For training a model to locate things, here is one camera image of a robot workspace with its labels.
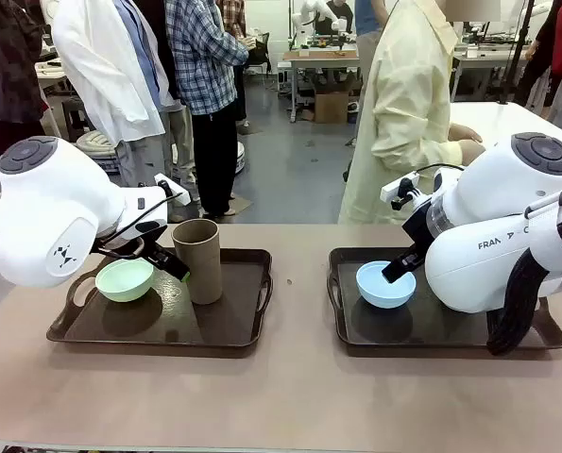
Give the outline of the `person's left hand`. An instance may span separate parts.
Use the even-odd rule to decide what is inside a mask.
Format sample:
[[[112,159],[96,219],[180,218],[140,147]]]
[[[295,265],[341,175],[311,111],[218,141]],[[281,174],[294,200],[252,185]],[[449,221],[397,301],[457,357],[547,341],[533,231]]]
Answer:
[[[468,126],[463,126],[459,124],[450,125],[448,139],[451,142],[468,140],[468,141],[481,143],[483,141],[482,137],[476,131],[474,131]]]

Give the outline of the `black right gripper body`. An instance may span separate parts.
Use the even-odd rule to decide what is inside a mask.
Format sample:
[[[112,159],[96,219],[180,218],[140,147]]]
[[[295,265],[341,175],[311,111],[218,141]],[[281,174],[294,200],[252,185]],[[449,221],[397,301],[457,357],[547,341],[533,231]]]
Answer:
[[[402,229],[413,241],[410,250],[419,258],[424,259],[434,235],[427,225],[427,214],[431,202],[425,202],[416,208],[411,216],[404,222]]]

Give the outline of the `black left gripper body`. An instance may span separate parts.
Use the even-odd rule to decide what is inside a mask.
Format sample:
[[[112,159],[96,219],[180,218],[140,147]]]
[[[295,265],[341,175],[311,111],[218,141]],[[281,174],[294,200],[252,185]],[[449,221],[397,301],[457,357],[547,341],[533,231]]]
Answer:
[[[162,248],[157,240],[166,230],[157,222],[147,222],[147,232],[140,232],[135,227],[128,230],[128,237],[111,235],[108,238],[95,239],[95,252],[115,259],[152,259]]]

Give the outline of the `person's right hand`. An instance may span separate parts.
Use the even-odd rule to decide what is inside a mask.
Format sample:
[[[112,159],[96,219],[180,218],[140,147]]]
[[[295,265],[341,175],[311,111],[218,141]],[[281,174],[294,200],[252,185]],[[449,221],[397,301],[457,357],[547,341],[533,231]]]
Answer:
[[[485,152],[485,147],[474,140],[461,140],[458,143],[462,153],[462,164],[464,166],[469,166]]]

